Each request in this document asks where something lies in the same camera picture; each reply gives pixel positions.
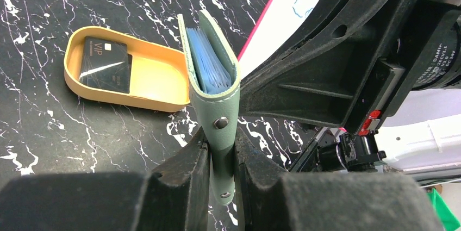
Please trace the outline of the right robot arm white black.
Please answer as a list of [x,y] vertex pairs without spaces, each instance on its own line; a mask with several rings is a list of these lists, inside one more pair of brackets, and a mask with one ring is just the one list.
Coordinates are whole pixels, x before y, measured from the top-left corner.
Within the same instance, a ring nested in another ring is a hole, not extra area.
[[460,115],[384,125],[412,91],[460,90],[460,0],[269,0],[238,59],[244,115],[327,129],[293,172],[460,178]]

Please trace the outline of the tan oval tray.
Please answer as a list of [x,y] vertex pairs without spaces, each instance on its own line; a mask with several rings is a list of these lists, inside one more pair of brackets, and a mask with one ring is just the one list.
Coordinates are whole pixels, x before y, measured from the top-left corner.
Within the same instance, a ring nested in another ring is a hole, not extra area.
[[[85,37],[125,43],[132,55],[130,92],[88,87],[79,82]],[[183,52],[98,26],[76,30],[64,56],[64,78],[78,96],[92,101],[174,113],[190,103],[189,81]]]

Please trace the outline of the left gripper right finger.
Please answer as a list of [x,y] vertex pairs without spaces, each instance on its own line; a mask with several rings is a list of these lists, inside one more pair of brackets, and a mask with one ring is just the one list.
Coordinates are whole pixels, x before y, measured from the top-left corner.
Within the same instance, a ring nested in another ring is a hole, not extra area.
[[399,173],[291,173],[238,130],[239,230],[443,230],[426,192]]

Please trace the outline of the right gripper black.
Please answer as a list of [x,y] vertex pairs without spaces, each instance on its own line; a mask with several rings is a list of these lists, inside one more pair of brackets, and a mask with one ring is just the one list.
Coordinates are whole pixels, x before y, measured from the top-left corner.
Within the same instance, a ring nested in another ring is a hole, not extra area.
[[363,136],[429,89],[460,89],[460,0],[319,0],[242,80],[239,114]]

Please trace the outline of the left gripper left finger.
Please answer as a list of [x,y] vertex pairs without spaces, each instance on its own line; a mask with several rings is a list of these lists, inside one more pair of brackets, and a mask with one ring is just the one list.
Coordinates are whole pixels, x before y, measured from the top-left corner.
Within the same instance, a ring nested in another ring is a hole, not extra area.
[[151,172],[19,177],[1,190],[1,230],[206,230],[209,173],[200,129]]

